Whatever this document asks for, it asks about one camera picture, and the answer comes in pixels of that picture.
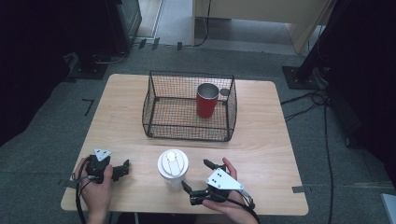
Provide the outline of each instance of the wooden table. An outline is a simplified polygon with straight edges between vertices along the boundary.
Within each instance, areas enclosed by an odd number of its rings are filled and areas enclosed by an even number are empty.
[[[286,23],[286,29],[294,49],[297,53],[302,53],[317,26],[327,23],[332,1],[216,0],[211,2],[209,17]],[[195,17],[207,17],[209,0],[194,0],[192,7],[193,43]]]
[[[189,158],[186,182],[193,189],[205,189],[205,180],[212,174],[203,159],[222,164],[221,158],[226,157],[237,169],[238,181],[254,199],[257,214],[303,216],[308,212],[305,194],[292,190],[302,182],[273,82],[236,80],[238,111],[230,142],[146,137],[142,109],[148,83],[148,76],[109,78],[78,156],[76,166],[95,148],[111,150],[114,166],[130,160],[130,174],[113,183],[110,211],[216,213],[191,206],[182,189],[166,187],[157,160],[166,149],[178,148]],[[62,208],[76,210],[74,189],[66,189]]]

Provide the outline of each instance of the metal mesh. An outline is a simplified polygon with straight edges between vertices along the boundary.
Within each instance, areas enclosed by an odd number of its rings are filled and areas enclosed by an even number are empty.
[[[220,95],[209,119],[196,114],[196,90],[204,82],[215,84]],[[143,128],[148,137],[230,141],[236,122],[233,76],[151,71],[143,107]]]

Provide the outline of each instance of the wooden tabletop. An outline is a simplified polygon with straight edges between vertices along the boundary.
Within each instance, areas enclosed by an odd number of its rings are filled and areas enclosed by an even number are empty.
[[[130,160],[130,173],[113,183],[110,211],[216,213],[190,205],[189,195],[182,189],[166,187],[157,161],[165,150],[177,148],[189,158],[186,182],[192,189],[205,189],[205,180],[213,173],[203,159],[222,164],[221,159],[226,157],[236,168],[238,181],[254,199],[258,215],[306,215],[305,194],[292,190],[302,182],[273,82],[235,81],[238,110],[230,142],[146,137],[142,110],[148,83],[148,76],[116,74],[109,78],[78,156],[76,166],[95,148],[112,151],[113,166]],[[61,206],[77,210],[74,189],[66,189]]]

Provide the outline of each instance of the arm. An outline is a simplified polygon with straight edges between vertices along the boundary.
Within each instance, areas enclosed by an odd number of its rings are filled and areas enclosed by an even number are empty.
[[[236,169],[233,165],[226,159],[223,158],[224,164],[227,166],[230,171],[230,176],[232,176],[235,180],[237,179]],[[229,195],[229,199],[237,201],[239,203],[245,204],[242,196],[236,191],[231,191]],[[248,211],[243,209],[241,206],[236,205],[230,202],[224,203],[216,203],[210,200],[204,200],[203,205],[207,208],[213,209],[215,211],[223,213],[230,220],[237,224],[257,224],[257,220],[251,215]]]
[[[75,171],[78,173],[79,167],[85,159],[82,159]],[[81,176],[87,176],[85,167]],[[104,181],[102,184],[90,182],[89,179],[84,178],[79,185],[79,190],[82,190],[81,195],[87,204],[89,210],[89,217],[87,223],[89,224],[103,224],[106,220],[106,214],[111,202],[111,176],[113,176],[113,166],[108,165],[104,172]]]

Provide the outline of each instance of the red cup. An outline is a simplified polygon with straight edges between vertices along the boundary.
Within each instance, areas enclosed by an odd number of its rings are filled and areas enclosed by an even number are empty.
[[[219,88],[212,83],[203,83],[197,89],[197,115],[208,119],[215,111],[219,98]]]

